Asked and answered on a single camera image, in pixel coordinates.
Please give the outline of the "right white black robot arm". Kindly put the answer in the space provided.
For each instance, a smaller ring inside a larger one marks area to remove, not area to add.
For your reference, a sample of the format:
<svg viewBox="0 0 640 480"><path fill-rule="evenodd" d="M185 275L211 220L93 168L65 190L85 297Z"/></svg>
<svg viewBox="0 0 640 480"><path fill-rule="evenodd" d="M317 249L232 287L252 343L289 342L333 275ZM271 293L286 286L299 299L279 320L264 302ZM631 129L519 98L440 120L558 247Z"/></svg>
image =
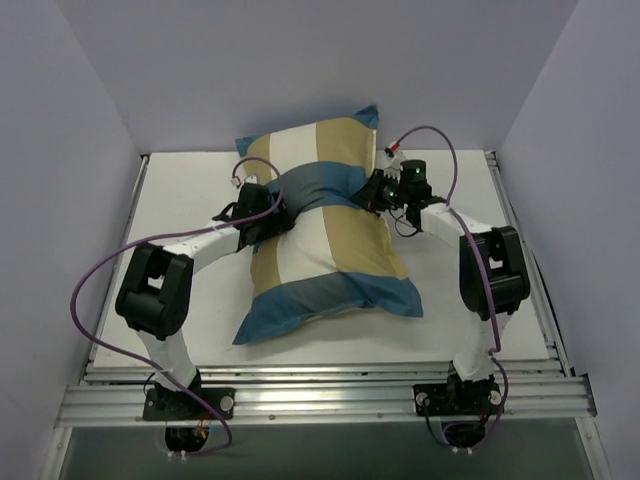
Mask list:
<svg viewBox="0 0 640 480"><path fill-rule="evenodd" d="M433 193L427 164L420 159L376 168L351 201L369 212L402 210L416 232L435 237L457 252L459 294L472 319L464 344L452 360L458 378L443 391L450 409L469 411L480 400L475 382L493 375L504 328L531 292L518 232L459 213L450 198Z"/></svg>

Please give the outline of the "blue beige white pillowcase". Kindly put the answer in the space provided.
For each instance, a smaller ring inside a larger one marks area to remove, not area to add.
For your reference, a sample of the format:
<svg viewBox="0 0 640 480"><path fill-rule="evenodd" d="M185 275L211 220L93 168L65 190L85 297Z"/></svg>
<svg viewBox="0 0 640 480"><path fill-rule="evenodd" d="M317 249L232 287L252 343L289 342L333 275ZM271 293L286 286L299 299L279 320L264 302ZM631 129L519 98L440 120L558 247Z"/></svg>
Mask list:
<svg viewBox="0 0 640 480"><path fill-rule="evenodd" d="M282 190L294 226L253 248L253 299L233 340L247 345L357 309L419 318L420 293L386 220L351 202L373 173L378 109L236 139L247 175Z"/></svg>

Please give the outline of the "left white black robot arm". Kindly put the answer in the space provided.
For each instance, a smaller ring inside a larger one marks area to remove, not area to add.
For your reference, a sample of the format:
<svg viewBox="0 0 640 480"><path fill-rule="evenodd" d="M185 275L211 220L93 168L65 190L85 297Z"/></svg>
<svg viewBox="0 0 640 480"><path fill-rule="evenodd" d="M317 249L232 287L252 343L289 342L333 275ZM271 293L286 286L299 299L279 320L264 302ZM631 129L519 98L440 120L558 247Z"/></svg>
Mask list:
<svg viewBox="0 0 640 480"><path fill-rule="evenodd" d="M157 369L154 389L179 419L202 405L200 374L182 328L191 303L193 277L219 259L289 231L294 221L280 189L255 183L192 232L146 240L135 246L115 311L142 341Z"/></svg>

